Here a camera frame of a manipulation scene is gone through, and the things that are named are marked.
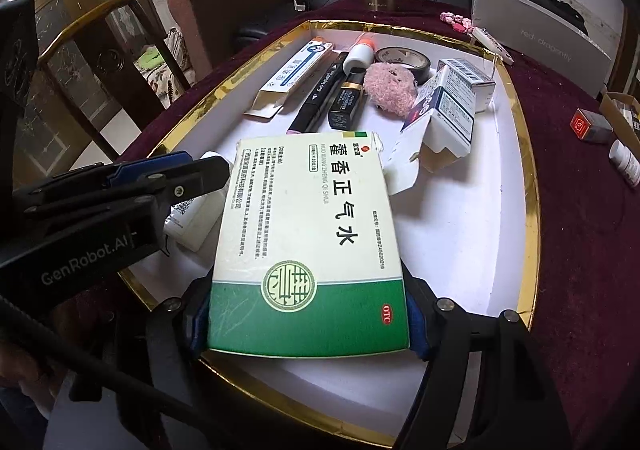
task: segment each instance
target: white tray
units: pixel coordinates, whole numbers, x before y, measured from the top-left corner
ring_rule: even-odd
[[[375,32],[372,38],[377,47],[409,47],[427,55],[434,66],[439,58],[466,58],[490,75],[494,70],[489,52],[429,33],[356,22],[307,22],[213,90],[156,151],[186,150],[196,159],[215,150],[234,160],[241,138],[283,134],[320,73],[268,122],[243,115],[260,87],[312,36],[349,46],[363,30]],[[414,188],[393,196],[391,205],[402,260],[437,296],[451,297],[466,311],[479,314],[497,316],[504,309],[515,309],[529,324],[539,249],[535,169],[522,110],[501,64],[494,80],[494,100],[487,111],[476,114],[471,154],[435,174],[420,169]],[[357,129],[380,135],[385,161],[401,125],[399,118],[367,105]],[[326,119],[319,130],[331,130]],[[124,279],[150,306],[180,296],[191,280],[204,276],[212,266],[219,226],[198,253],[170,241],[169,257],[155,253],[123,272]],[[306,405],[296,408],[295,402],[285,401],[291,406],[286,413],[293,417],[382,446],[393,443],[425,369],[425,363],[410,351],[333,360],[219,354],[206,354],[205,359],[220,375],[225,373],[221,369],[235,366],[233,379],[225,379],[267,403],[277,397],[282,400],[284,394]],[[478,363],[472,355],[452,442],[463,440],[468,428]],[[244,383],[238,383],[242,376]]]

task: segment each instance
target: wooden chair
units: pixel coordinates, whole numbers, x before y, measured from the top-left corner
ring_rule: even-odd
[[[63,44],[70,40],[75,41],[92,72],[138,128],[143,130],[160,115],[164,107],[133,63],[126,61],[129,55],[122,50],[105,21],[105,17],[111,11],[124,6],[128,6],[137,17],[146,39],[158,48],[182,90],[187,91],[190,88],[187,78],[137,0],[107,0],[93,8],[66,26],[38,58],[38,68],[47,78],[56,96],[62,100],[73,119],[112,161],[115,161],[119,154],[84,115],[80,107],[72,101],[66,89],[51,71],[48,62]]]

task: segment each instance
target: white bottle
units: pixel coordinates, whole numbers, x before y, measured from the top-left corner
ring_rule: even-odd
[[[356,67],[367,69],[373,64],[375,58],[376,45],[369,38],[361,38],[351,48],[347,58],[344,59],[342,70],[348,75],[351,70]]]
[[[638,186],[638,183],[640,183],[640,163],[638,163],[631,151],[620,143],[620,140],[613,142],[609,151],[609,159],[632,188]]]
[[[200,159],[219,155],[206,152]],[[178,244],[197,252],[225,209],[228,189],[229,181],[220,190],[172,206],[171,213],[164,221],[164,232]]]

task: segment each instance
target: pink fluffy pom-pom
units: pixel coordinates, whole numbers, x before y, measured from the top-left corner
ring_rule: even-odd
[[[409,115],[417,96],[411,71],[401,65],[386,62],[372,64],[367,69],[364,90],[378,107],[401,118]]]

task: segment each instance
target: white laptop box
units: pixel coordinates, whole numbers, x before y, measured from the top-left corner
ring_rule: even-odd
[[[473,0],[472,20],[498,42],[552,68],[591,96],[602,90],[609,56],[549,10],[529,0]]]

